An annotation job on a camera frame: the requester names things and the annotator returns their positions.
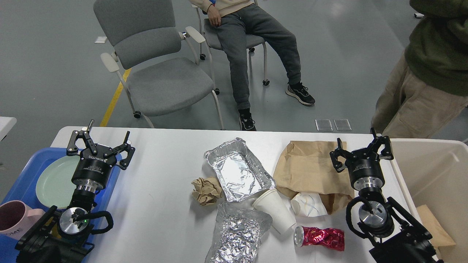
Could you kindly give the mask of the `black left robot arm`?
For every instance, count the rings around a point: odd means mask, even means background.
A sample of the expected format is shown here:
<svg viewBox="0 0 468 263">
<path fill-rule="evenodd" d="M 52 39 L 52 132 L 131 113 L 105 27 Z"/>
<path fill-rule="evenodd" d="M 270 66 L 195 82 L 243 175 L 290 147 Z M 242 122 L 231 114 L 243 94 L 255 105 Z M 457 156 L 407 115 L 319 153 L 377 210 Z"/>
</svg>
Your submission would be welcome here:
<svg viewBox="0 0 468 263">
<path fill-rule="evenodd" d="M 89 235 L 110 231 L 112 215 L 94 211 L 95 197 L 104 190 L 112 168 L 126 170 L 135 148 L 127 131 L 121 145 L 110 148 L 95 143 L 90 137 L 94 120 L 81 130 L 74 130 L 66 150 L 67 156 L 78 156 L 71 182 L 76 186 L 65 211 L 54 205 L 34 223 L 15 246 L 17 263 L 80 263 L 94 249 Z"/>
</svg>

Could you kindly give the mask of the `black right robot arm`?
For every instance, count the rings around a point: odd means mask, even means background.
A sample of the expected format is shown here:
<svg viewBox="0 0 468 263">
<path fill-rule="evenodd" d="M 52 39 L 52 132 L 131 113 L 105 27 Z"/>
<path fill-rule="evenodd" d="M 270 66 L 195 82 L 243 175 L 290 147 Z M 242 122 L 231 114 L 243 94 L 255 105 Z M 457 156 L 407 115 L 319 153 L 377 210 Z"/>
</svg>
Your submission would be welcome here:
<svg viewBox="0 0 468 263">
<path fill-rule="evenodd" d="M 373 248 L 369 253 L 377 263 L 434 263 L 436 251 L 430 243 L 431 233 L 392 197 L 385 198 L 385 184 L 380 161 L 393 160 L 388 136 L 378 136 L 371 128 L 373 141 L 354 151 L 337 148 L 330 152 L 337 172 L 348 170 L 350 184 L 358 196 L 346 207 L 349 229 Z"/>
</svg>

